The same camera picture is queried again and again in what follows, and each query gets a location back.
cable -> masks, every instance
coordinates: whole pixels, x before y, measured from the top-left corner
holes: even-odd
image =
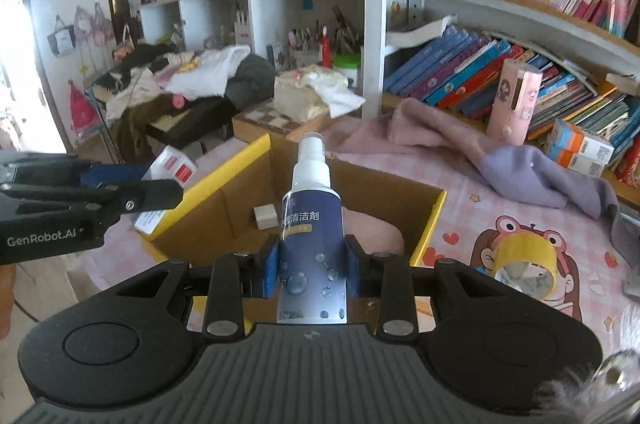
[[[18,300],[14,300],[14,305],[18,308],[20,312],[22,312],[25,316],[27,316],[34,323],[40,323],[39,319],[34,317],[27,309],[25,309],[22,305],[18,303]]]

pink tablecloth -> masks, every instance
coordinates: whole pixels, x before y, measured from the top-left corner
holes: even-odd
[[[235,155],[244,143],[227,141],[198,161],[199,173],[190,184]],[[394,173],[448,192],[440,220],[424,258],[425,266],[438,257],[451,257],[483,269],[482,250],[500,229],[511,223],[555,233],[559,253],[558,287],[549,305],[581,319],[597,335],[605,356],[620,349],[618,322],[632,302],[622,294],[621,284],[629,267],[609,243],[600,224],[574,207],[564,210],[540,208],[506,200],[453,171],[433,152],[427,166],[413,155],[336,155],[338,159]],[[94,283],[106,289],[155,264],[145,244],[123,219],[106,234],[105,245],[89,251],[86,268]],[[433,327],[428,300],[416,300],[421,330]]]

cartoon character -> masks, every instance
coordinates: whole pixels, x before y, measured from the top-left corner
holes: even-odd
[[[511,84],[503,79],[502,83],[500,83],[500,90],[498,91],[498,99],[504,102],[509,99],[509,94],[511,94]]]
[[[521,225],[507,215],[499,217],[495,221],[495,229],[487,229],[478,236],[469,266],[481,273],[492,275],[496,248],[503,239],[524,231],[543,237],[556,248],[558,277],[555,289],[542,301],[581,322],[578,266],[574,259],[566,253],[566,241],[557,231],[552,229],[540,231],[535,229],[534,225],[531,224],[530,227]]]

barcode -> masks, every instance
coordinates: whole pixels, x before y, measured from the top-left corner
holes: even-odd
[[[592,177],[599,177],[602,173],[602,168],[603,166],[597,162],[591,163],[591,166],[589,166],[589,175]]]
[[[600,149],[598,150],[598,160],[609,159],[610,155],[611,155],[611,149],[607,148],[606,146],[601,146]]]

checkered cloth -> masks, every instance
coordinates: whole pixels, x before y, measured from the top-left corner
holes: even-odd
[[[270,107],[265,106],[265,109],[264,115],[270,117]],[[244,146],[244,143],[231,139],[209,152],[198,160],[198,172],[190,179],[190,184],[230,159]],[[502,198],[492,189],[453,171],[437,150],[431,150],[431,155],[433,158],[427,165],[423,158],[414,155],[340,154],[334,157],[448,192],[431,247],[425,254],[425,267],[439,256],[470,263],[478,236],[487,229],[495,229],[496,220],[503,215],[523,226],[531,227],[533,224],[540,231],[551,229],[558,232],[566,242],[566,255],[577,264],[573,288],[567,283],[566,289],[571,292],[561,300],[562,304],[571,305],[570,300],[578,300],[582,321],[597,335],[605,356],[618,351],[620,316],[626,307],[633,305],[621,289],[630,268],[610,244],[606,230],[575,207],[555,210]],[[87,271],[100,289],[116,285],[161,260],[152,246],[142,241],[126,217],[107,231],[102,248],[89,251],[85,256]],[[433,328],[428,299],[416,298],[416,306],[420,330]],[[566,311],[577,316],[572,307]]]

